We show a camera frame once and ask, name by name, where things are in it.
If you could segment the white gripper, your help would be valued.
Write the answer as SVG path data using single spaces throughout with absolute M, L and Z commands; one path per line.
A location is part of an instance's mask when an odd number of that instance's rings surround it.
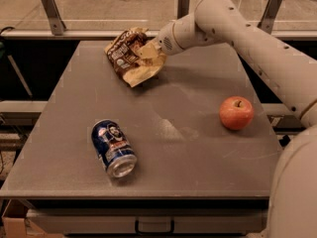
M 149 41 L 137 50 L 141 59 L 153 59 L 162 50 L 166 55 L 173 56 L 184 51 L 182 44 L 183 24 L 181 21 L 173 21 L 164 26 L 157 36 L 157 41 Z

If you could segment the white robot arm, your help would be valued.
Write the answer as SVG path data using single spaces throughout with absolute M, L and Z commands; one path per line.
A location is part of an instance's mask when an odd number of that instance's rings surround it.
M 231 0 L 198 0 L 192 13 L 161 28 L 151 47 L 173 56 L 220 43 L 305 127 L 277 162 L 264 238 L 317 238 L 317 60 L 250 24 Z

